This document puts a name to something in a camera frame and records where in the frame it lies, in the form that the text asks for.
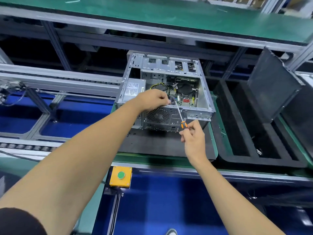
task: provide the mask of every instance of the open computer chassis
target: open computer chassis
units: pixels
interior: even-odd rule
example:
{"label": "open computer chassis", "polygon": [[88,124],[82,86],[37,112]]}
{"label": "open computer chassis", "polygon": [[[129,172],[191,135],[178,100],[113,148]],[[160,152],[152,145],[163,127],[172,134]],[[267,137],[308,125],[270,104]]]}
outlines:
{"label": "open computer chassis", "polygon": [[133,128],[178,132],[181,119],[187,123],[197,119],[205,127],[215,112],[205,76],[198,59],[133,53],[127,63],[116,109],[148,89],[167,93],[171,104],[137,117]]}

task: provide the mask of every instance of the hand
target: hand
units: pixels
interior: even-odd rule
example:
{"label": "hand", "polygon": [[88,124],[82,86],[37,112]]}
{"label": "hand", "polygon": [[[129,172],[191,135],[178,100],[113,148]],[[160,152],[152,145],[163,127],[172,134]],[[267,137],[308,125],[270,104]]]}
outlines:
{"label": "hand", "polygon": [[167,94],[158,89],[146,90],[139,93],[132,101],[139,107],[140,112],[151,111],[159,106],[166,106],[171,103]]}
{"label": "hand", "polygon": [[204,132],[198,120],[188,124],[188,128],[179,132],[181,141],[185,143],[185,153],[191,165],[197,169],[198,166],[208,161],[205,154]]}

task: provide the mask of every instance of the shoe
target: shoe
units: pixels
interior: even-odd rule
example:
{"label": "shoe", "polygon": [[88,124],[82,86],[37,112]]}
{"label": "shoe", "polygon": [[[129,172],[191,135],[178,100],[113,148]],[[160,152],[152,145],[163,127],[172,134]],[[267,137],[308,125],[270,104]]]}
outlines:
{"label": "shoe", "polygon": [[173,228],[170,228],[165,235],[177,235],[177,231]]}

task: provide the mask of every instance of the power supply label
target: power supply label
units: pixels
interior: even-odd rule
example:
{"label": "power supply label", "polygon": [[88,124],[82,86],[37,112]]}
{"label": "power supply label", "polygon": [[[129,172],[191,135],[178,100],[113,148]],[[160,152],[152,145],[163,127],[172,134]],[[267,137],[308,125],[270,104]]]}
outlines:
{"label": "power supply label", "polygon": [[127,83],[125,95],[137,96],[138,88],[139,88],[138,83],[133,82]]}

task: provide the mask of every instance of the forearm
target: forearm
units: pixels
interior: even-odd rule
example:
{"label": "forearm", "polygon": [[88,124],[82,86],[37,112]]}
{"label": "forearm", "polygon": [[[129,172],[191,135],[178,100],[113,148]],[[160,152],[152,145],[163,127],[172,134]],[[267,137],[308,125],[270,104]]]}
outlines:
{"label": "forearm", "polygon": [[230,235],[284,233],[243,197],[207,160],[196,166]]}
{"label": "forearm", "polygon": [[13,186],[0,207],[28,211],[48,234],[69,234],[139,113],[129,101],[65,142]]}

